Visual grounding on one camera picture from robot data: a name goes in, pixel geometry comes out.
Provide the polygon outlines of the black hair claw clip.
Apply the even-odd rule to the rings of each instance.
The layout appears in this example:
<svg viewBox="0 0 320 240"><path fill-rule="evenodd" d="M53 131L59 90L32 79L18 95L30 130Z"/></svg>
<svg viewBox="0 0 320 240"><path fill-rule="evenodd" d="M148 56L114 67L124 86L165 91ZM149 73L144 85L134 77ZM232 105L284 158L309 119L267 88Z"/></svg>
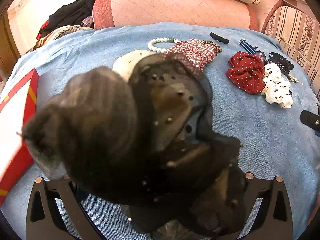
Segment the black hair claw clip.
<svg viewBox="0 0 320 240"><path fill-rule="evenodd" d="M285 57L281 56L278 53L270 53L269 63L275 63L280 72L285 75L290 82L298 83L298 79L290 74L290 72L294 69L294 65Z"/></svg>

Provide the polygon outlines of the striped floral side pillow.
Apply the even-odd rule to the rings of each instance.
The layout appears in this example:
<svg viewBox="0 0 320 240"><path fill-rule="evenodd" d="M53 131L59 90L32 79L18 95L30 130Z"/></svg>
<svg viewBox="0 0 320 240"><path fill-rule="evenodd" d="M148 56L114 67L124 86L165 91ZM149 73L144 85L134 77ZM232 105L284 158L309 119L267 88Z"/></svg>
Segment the striped floral side pillow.
<svg viewBox="0 0 320 240"><path fill-rule="evenodd" d="M281 6L270 17L265 34L307 73L319 88L319 22L300 10Z"/></svg>

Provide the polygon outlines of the white cherry print scrunchie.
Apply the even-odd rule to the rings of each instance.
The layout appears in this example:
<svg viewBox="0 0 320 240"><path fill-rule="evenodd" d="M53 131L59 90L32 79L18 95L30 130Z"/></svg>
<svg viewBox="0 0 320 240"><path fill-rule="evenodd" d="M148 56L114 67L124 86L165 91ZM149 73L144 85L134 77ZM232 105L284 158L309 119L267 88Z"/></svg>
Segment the white cherry print scrunchie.
<svg viewBox="0 0 320 240"><path fill-rule="evenodd" d="M280 68L275 63L265 65L263 81L265 88L261 92L261 95L265 96L265 100L268 103L277 103L281 108L292 107L291 83L282 76Z"/></svg>

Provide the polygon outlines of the red white plaid scrunchie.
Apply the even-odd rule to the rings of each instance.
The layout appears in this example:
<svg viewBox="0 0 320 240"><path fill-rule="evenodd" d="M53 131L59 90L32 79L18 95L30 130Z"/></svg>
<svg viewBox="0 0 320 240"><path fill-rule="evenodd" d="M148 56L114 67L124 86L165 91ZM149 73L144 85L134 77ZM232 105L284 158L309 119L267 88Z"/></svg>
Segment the red white plaid scrunchie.
<svg viewBox="0 0 320 240"><path fill-rule="evenodd" d="M162 54L167 54L166 59L177 61L183 69L195 77L200 77L204 67L212 62L221 51L221 47L213 42L208 43L194 38L178 41L168 49L160 49Z"/></svg>

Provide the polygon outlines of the patterned beige scarf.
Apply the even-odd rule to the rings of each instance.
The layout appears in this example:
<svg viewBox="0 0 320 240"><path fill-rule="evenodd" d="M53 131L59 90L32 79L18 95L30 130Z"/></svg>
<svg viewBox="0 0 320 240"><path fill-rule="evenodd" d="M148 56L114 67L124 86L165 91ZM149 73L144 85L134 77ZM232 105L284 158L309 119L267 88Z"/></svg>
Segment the patterned beige scarf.
<svg viewBox="0 0 320 240"><path fill-rule="evenodd" d="M59 27L46 35L43 38L40 38L36 43L35 46L32 48L32 51L35 51L36 49L44 46L45 44L51 43L63 36L66 36L68 34L81 31L81 30L92 30L90 27L84 27L80 25L66 25L63 27Z"/></svg>

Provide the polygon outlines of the cream sheer dotted scrunchie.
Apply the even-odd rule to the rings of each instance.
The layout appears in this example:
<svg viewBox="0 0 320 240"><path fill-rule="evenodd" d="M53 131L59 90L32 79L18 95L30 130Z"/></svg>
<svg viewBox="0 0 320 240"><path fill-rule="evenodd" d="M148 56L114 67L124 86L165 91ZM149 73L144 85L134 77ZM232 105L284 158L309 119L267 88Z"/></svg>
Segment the cream sheer dotted scrunchie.
<svg viewBox="0 0 320 240"><path fill-rule="evenodd" d="M134 50L116 59L112 70L128 81L135 65L143 58L152 55L148 50Z"/></svg>

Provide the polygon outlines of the pink quilted bolster cushion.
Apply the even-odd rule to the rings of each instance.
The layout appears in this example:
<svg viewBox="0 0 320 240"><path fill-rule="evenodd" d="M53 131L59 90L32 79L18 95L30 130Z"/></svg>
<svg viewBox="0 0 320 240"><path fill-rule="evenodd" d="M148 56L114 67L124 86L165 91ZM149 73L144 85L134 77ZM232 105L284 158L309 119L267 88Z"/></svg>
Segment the pink quilted bolster cushion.
<svg viewBox="0 0 320 240"><path fill-rule="evenodd" d="M254 10L238 0L95 0L95 29L175 22L258 30Z"/></svg>

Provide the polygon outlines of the pink quilted side cushion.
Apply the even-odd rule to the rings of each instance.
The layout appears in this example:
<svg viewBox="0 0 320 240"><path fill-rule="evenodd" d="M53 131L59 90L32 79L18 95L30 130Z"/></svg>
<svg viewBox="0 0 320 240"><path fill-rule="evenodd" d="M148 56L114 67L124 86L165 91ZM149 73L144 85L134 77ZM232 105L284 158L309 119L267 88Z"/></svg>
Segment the pink quilted side cushion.
<svg viewBox="0 0 320 240"><path fill-rule="evenodd" d="M283 5L296 8L309 16L313 16L313 12L305 2L297 0L260 0L258 4L248 5L250 16L249 29L262 32L264 24L268 22L274 11Z"/></svg>

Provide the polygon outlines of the black sheer beaded scrunchie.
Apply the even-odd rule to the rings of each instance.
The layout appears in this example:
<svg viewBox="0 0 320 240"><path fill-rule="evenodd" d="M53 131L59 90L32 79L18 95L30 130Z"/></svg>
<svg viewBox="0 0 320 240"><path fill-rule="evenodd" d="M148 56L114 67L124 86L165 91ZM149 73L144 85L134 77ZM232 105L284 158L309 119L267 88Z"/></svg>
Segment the black sheer beaded scrunchie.
<svg viewBox="0 0 320 240"><path fill-rule="evenodd" d="M139 233L219 237L246 220L241 142L212 129L212 88L181 53L73 76L23 127L50 179L121 205Z"/></svg>

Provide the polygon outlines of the red bordered white tray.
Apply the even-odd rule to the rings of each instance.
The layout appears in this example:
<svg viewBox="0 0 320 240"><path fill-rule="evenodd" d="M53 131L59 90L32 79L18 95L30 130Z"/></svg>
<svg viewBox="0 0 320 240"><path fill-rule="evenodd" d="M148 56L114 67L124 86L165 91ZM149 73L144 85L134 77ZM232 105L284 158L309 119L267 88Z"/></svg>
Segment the red bordered white tray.
<svg viewBox="0 0 320 240"><path fill-rule="evenodd" d="M32 69L1 101L1 203L34 162L23 142L22 128L36 112L38 81Z"/></svg>

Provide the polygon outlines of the dark red polka-dot scrunchie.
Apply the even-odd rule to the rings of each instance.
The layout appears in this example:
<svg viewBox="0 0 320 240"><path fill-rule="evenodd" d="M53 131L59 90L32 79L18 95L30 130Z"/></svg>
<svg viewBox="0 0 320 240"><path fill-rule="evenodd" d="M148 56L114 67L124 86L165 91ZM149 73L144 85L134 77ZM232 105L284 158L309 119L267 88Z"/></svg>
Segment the dark red polka-dot scrunchie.
<svg viewBox="0 0 320 240"><path fill-rule="evenodd" d="M260 94L264 90L265 67L257 55L239 51L229 59L228 63L230 68L226 76L234 85L251 95Z"/></svg>

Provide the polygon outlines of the black and red clothes pile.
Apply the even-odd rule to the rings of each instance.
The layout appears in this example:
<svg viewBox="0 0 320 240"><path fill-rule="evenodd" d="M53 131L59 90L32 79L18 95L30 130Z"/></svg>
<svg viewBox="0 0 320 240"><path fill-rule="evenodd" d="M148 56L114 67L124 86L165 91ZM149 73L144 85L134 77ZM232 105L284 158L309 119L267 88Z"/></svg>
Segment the black and red clothes pile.
<svg viewBox="0 0 320 240"><path fill-rule="evenodd" d="M84 19L92 16L94 3L95 0L77 0L71 4L63 5L44 22L36 39L40 40L59 27L82 25Z"/></svg>

